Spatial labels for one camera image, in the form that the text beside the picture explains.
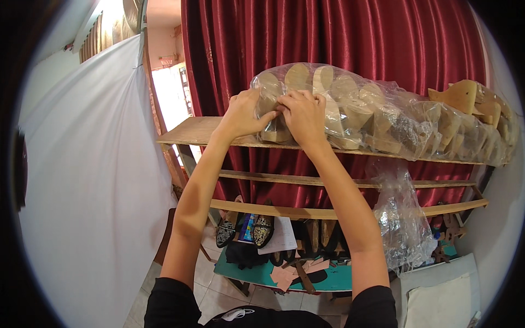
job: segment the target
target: window curtain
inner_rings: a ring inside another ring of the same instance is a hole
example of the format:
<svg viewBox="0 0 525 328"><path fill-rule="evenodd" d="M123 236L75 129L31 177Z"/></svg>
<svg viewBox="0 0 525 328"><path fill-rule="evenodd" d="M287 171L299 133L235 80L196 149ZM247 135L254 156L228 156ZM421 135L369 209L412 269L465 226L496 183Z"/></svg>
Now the window curtain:
<svg viewBox="0 0 525 328"><path fill-rule="evenodd" d="M485 83L476 23L461 0L261 1L182 0L186 69L194 112L221 116L229 97L270 67L331 64L427 95L461 79ZM353 178L369 178L370 156L338 154ZM224 169L318 176L302 151L231 147ZM413 179L469 179L473 166L408 162ZM419 189L421 206L457 203L460 188ZM375 190L363 190L371 206ZM276 206L330 208L323 187L220 178L215 197Z"/></svg>
<svg viewBox="0 0 525 328"><path fill-rule="evenodd" d="M80 47L80 63L137 34L139 0L123 0L104 8Z"/></svg>

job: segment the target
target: black shirt sleeve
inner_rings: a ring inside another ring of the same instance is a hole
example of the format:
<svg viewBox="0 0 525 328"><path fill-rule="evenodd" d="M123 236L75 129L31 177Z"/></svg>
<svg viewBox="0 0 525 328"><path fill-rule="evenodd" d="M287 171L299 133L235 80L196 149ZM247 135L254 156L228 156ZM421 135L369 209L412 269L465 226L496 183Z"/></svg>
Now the black shirt sleeve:
<svg viewBox="0 0 525 328"><path fill-rule="evenodd" d="M183 282L157 278L148 299L144 328L191 328L198 324L201 312L192 290Z"/></svg>
<svg viewBox="0 0 525 328"><path fill-rule="evenodd" d="M397 328L392 290L385 286L374 286L359 293L352 301L344 327Z"/></svg>

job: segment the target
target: black shirt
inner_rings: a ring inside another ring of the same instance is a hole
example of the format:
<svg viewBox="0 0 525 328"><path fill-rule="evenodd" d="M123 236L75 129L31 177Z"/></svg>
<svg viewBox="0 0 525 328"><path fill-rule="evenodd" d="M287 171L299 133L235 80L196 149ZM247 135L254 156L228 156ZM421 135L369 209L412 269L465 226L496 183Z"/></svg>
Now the black shirt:
<svg viewBox="0 0 525 328"><path fill-rule="evenodd" d="M157 278L148 299L144 328L203 327L198 323L200 317L195 296L186 284L170 278ZM252 305L218 314L204 327L331 328L328 322L307 311L276 311ZM357 295L345 324L345 328L350 327L397 327L395 301L390 288L375 286Z"/></svg>

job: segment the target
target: shoe rack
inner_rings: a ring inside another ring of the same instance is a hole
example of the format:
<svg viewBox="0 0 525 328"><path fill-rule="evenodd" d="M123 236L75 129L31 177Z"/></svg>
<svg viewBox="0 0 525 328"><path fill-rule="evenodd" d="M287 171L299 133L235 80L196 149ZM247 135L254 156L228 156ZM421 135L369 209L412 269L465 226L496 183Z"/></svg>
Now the shoe rack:
<svg viewBox="0 0 525 328"><path fill-rule="evenodd" d="M196 162L193 158L193 154L190 150L189 145L206 146L212 132L218 126L221 121L221 117L190 117L182 122L179 126L173 130L162 134L158 139L157 143L160 143L162 150L167 152L173 145L176 145L179 155L181 156L182 163L188 176L191 176L193 169L195 168ZM264 142L257 140L256 136L248 135L235 139L232 142L232 146L245 146L245 147L263 147L263 148L279 148L279 149L300 149L299 146L293 145L281 145L271 142ZM343 150L334 149L337 153L347 154L359 154L359 155L372 155L372 156L384 156L401 158L397 155L386 154L386 153L374 153L368 150ZM421 161L430 162L441 162L441 163L458 163L458 164L475 164L483 165L478 162L461 162L453 160L426 160ZM300 184L300 185L311 185L311 186L322 186L323 183L318 177L311 176L297 176L297 175L281 175L281 174L268 174L268 173L252 173L252 172L241 172L241 171L230 171L221 170L219 177L244 179L251 181L263 181L273 183L286 183L286 184ZM377 188L378 184L372 180L356 179L354 180L359 188ZM479 191L476 182L468 180L443 180L443 181L413 181L414 187L417 188L442 188L442 187L470 187L474 191L474 197L472 200L446 205L436 205L423 207L423 211L427 217L432 217L446 213L458 213L464 210L481 207L486 207L489 201L483 198L483 195ZM259 205L259 204L247 204L247 203L235 203L227 200L212 199L211 208L208 217L212 223L216 226L221 217L218 212L222 210L232 210L244 213L272 215L272 216L285 216L290 217L292 220L297 219L324 219L324 220L337 220L337 216L333 209L317 209L317 208L293 208L293 207L279 207L272 205Z"/></svg>

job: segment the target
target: clear plastic bag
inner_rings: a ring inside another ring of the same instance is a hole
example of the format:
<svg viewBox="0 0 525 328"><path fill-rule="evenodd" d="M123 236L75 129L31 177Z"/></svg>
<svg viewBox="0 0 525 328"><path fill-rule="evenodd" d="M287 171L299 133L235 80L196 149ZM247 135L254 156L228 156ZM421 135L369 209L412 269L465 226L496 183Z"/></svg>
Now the clear plastic bag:
<svg viewBox="0 0 525 328"><path fill-rule="evenodd" d="M479 83L476 102L500 104L501 119L494 123L500 140L494 129L471 114L428 101L396 82L372 81L331 65L299 62L273 67L255 76L250 87L261 89L257 118L275 110L277 98L291 90L323 95L327 101L325 133L339 149L368 149L410 161L426 158L502 165L510 160L518 139L516 114ZM295 144L282 115L258 137Z"/></svg>
<svg viewBox="0 0 525 328"><path fill-rule="evenodd" d="M374 214L381 228L388 269L400 274L400 267L420 266L430 259L437 241L425 213L419 206L406 162L375 158L366 168L380 187Z"/></svg>

